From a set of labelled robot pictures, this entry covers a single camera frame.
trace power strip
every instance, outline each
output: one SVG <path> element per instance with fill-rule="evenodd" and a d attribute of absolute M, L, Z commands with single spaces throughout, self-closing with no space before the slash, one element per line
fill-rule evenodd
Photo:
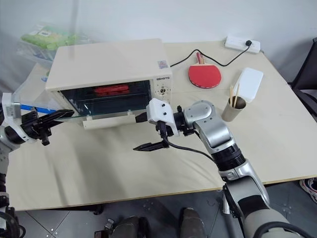
<path fill-rule="evenodd" d="M 226 42 L 224 43 L 224 46 L 229 49 L 234 49 L 237 51 L 244 51 L 247 46 L 246 46 L 246 41 L 249 39 L 244 39 L 244 38 L 239 38 L 239 37 L 233 37 L 233 36 L 228 36 L 226 39 Z M 252 41 L 252 45 L 250 48 L 247 50 L 249 53 L 254 53 L 257 54 L 260 52 L 261 49 L 261 44 L 259 41 Z"/>

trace cup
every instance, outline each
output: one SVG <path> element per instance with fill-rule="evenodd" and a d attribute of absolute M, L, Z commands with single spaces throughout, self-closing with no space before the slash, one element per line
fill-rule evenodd
<path fill-rule="evenodd" d="M 233 121 L 233 119 L 236 118 L 236 116 L 246 107 L 247 103 L 246 101 L 241 98 L 237 97 L 236 107 L 230 105 L 230 98 L 228 100 L 227 106 L 223 110 L 223 113 L 221 115 L 222 119 L 224 121 Z"/>

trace gray floor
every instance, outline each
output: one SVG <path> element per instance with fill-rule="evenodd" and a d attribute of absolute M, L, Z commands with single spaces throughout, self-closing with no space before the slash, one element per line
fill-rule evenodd
<path fill-rule="evenodd" d="M 317 237 L 317 204 L 298 185 L 287 182 L 267 188 L 271 206 L 281 212 L 290 223 Z M 228 238 L 221 213 L 222 192 L 198 192 L 174 196 L 115 202 L 105 206 L 101 215 L 88 211 L 26 211 L 18 212 L 20 224 L 26 228 L 26 238 L 92 238 L 102 230 L 106 220 L 119 222 L 136 215 L 149 219 L 154 238 L 177 237 L 178 218 L 184 207 L 197 210 L 205 223 L 206 235 Z M 235 231 L 242 237 L 238 222 Z"/>

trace light wood tabletop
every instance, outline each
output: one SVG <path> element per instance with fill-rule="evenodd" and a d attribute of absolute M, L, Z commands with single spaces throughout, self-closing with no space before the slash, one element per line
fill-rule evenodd
<path fill-rule="evenodd" d="M 223 42 L 165 44 L 169 63 L 200 49 L 227 63 L 239 52 Z M 172 108 L 198 100 L 212 102 L 219 114 L 242 69 L 264 73 L 255 99 L 227 126 L 264 183 L 315 177 L 317 123 L 263 53 L 241 55 L 227 67 L 219 66 L 221 83 L 213 89 L 195 87 L 188 79 L 193 55 L 172 68 Z M 96 204 L 147 196 L 220 189 L 216 165 L 200 154 L 161 149 L 138 152 L 132 148 L 158 142 L 155 126 L 147 122 L 114 128 L 84 130 L 75 123 L 52 128 L 51 144 L 25 143 L 10 153 L 7 191 L 17 210 Z M 194 135 L 171 142 L 207 152 Z"/>

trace black chair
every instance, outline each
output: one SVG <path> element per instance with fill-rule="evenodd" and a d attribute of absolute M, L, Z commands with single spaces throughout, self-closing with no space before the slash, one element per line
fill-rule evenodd
<path fill-rule="evenodd" d="M 306 109 L 317 117 L 317 38 L 313 39 L 312 48 L 290 85 Z"/>

